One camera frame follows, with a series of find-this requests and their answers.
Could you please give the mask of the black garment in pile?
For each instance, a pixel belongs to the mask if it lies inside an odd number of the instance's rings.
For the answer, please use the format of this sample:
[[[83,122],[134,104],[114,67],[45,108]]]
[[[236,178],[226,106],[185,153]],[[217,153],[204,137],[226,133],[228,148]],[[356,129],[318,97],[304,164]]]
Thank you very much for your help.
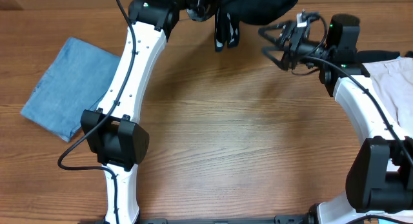
[[[373,63],[378,61],[388,61],[397,59],[400,52],[385,51],[385,50],[366,50],[359,51],[356,54],[356,62],[358,63]]]

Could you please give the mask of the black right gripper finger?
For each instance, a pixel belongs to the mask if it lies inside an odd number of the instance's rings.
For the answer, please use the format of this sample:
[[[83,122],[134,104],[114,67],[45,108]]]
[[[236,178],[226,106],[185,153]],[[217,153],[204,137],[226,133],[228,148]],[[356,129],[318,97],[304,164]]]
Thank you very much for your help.
[[[287,63],[285,61],[285,54],[278,60],[271,52],[284,52],[282,49],[276,46],[265,46],[261,49],[264,56],[266,56],[273,64],[275,64],[279,69],[287,71]]]
[[[291,36],[292,21],[285,21],[271,26],[264,26],[258,30],[258,34],[273,43],[274,45],[284,45]]]

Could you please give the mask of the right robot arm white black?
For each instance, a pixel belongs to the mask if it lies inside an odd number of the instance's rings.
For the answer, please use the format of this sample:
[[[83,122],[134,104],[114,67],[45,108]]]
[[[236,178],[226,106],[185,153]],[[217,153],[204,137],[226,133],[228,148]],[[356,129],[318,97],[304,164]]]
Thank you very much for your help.
[[[346,112],[360,150],[346,178],[345,191],[312,205],[303,215],[277,215],[276,223],[363,223],[372,219],[412,222],[412,138],[391,117],[374,90],[365,63],[395,59],[397,52],[358,51],[359,19],[336,14],[324,25],[320,41],[309,38],[317,12],[301,12],[293,21],[259,29],[269,41],[263,53],[283,56],[274,63],[284,71],[299,64],[318,72],[329,95]]]

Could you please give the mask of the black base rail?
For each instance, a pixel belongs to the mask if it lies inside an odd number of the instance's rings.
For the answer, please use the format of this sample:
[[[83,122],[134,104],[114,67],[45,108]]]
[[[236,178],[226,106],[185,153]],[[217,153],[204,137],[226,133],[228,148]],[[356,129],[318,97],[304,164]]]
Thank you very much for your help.
[[[305,215],[276,215],[273,218],[234,218],[234,219],[141,219],[137,224],[306,224],[314,223],[314,218]]]

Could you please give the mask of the beige shorts pile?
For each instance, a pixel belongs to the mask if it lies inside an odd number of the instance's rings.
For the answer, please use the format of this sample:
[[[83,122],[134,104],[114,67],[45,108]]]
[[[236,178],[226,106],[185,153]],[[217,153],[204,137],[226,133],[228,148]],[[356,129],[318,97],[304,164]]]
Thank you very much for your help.
[[[412,132],[412,58],[363,64],[381,102],[398,125]]]

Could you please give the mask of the black shorts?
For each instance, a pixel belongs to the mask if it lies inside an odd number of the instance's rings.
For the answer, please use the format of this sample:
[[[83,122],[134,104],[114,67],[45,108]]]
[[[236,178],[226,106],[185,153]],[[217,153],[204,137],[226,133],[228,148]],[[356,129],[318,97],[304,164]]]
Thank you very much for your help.
[[[220,52],[235,48],[240,40],[240,23],[267,25],[291,10],[298,0],[220,0],[215,13],[214,44]]]

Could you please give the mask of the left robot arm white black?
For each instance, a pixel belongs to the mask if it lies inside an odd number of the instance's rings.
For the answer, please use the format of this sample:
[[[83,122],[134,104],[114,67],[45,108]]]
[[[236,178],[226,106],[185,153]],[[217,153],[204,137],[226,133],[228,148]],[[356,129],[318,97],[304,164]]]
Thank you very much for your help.
[[[219,2],[132,0],[122,11],[128,28],[117,70],[97,108],[81,116],[87,143],[105,173],[108,208],[103,223],[139,223],[137,170],[149,144],[148,132],[139,122],[152,69],[181,11],[187,10],[194,21],[204,21]]]

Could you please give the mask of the blue denim garment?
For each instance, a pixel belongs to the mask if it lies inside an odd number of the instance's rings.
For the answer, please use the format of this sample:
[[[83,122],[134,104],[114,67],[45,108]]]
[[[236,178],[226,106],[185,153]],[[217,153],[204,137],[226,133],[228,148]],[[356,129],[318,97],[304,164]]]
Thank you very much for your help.
[[[120,57],[70,37],[35,86],[21,115],[69,142],[84,110],[95,110]]]

